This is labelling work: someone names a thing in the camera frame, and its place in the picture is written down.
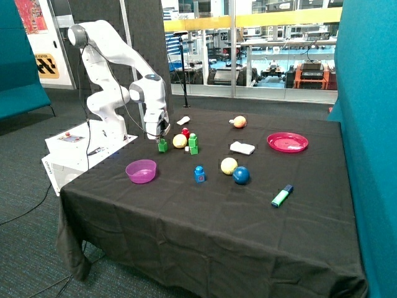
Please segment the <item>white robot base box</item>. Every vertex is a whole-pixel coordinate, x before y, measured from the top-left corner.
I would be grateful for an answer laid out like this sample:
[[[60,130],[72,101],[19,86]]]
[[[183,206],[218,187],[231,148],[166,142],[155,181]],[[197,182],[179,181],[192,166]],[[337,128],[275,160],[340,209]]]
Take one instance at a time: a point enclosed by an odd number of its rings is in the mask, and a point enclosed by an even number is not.
[[[55,194],[59,196],[63,186],[136,138],[135,135],[120,140],[109,137],[100,120],[90,120],[47,138],[49,154],[42,158],[42,163]]]

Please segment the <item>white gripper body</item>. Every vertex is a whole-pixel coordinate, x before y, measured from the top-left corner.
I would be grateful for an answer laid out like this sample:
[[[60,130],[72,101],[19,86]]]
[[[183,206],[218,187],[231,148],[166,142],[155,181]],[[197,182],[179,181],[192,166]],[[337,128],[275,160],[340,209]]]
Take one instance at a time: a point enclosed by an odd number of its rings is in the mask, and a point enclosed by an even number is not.
[[[146,134],[149,139],[157,139],[168,134],[171,125],[165,109],[147,109],[144,115]]]

